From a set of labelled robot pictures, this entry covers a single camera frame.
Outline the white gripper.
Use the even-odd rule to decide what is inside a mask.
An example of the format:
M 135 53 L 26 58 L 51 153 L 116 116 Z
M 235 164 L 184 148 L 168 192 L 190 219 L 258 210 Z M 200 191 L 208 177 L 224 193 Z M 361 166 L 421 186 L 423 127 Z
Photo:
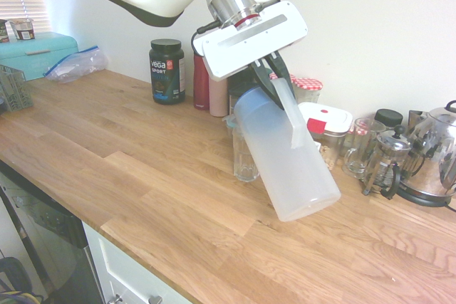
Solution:
M 272 85 L 270 71 L 277 78 L 283 78 L 291 91 L 294 90 L 291 77 L 279 53 L 291 44 L 300 41 L 308 33 L 307 25 L 298 9 L 289 1 L 281 1 L 266 7 L 260 12 L 261 20 L 236 29 L 229 26 L 217 29 L 194 40 L 197 52 L 204 57 L 207 72 L 213 80 L 223 80 L 245 69 L 253 70 L 254 78 L 269 98 L 283 110 L 279 96 Z

